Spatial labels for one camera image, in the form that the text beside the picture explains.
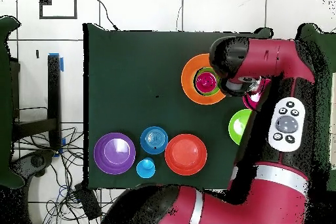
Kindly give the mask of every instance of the red robot arm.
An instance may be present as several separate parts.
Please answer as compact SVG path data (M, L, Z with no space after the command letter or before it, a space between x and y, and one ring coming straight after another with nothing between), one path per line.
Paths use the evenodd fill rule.
M315 117L306 47L226 37L214 42L209 56L227 95L245 95L260 77L272 80L245 128L225 200L193 187L156 187L129 224L302 224Z

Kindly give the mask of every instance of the control button panel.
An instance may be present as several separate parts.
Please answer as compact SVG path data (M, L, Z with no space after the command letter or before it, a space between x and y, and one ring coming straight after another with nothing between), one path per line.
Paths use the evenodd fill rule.
M294 97L280 100L274 109L268 142L280 152L293 152L300 147L305 120L305 107Z

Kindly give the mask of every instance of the table surface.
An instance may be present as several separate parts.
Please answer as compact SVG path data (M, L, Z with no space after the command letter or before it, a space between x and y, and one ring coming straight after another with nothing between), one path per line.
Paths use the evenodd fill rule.
M200 105L183 92L180 77L194 56L208 53L220 37L269 37L257 34L203 32L115 32L86 24L89 44L89 187L132 188L141 183L183 184L200 189L226 189L238 146L228 134L230 118L244 109L242 98L226 97L217 104ZM166 130L169 140L181 133L199 137L207 147L207 162L195 175L181 176L165 163L164 153L150 155L140 146L141 133L150 126ZM102 172L93 158L101 136L120 132L135 144L136 158L124 174ZM136 166L153 158L156 173L141 179Z

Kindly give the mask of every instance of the black chair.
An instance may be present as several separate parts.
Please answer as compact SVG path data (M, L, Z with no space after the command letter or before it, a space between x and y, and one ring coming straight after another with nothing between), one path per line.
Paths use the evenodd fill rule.
M48 56L47 119L20 122L18 59L9 54L7 39L20 26L12 16L0 17L0 224L32 224L28 191L32 178L41 177L61 148L59 57ZM50 147L12 162L14 143L24 137L49 132Z

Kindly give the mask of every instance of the blue cup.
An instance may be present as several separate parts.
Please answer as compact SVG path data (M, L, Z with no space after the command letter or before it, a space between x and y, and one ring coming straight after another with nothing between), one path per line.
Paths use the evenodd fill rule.
M140 136L140 145L148 154L161 154L168 144L168 135L160 127L148 127Z
M144 158L136 166L136 172L143 179L153 177L155 173L155 164L151 158Z

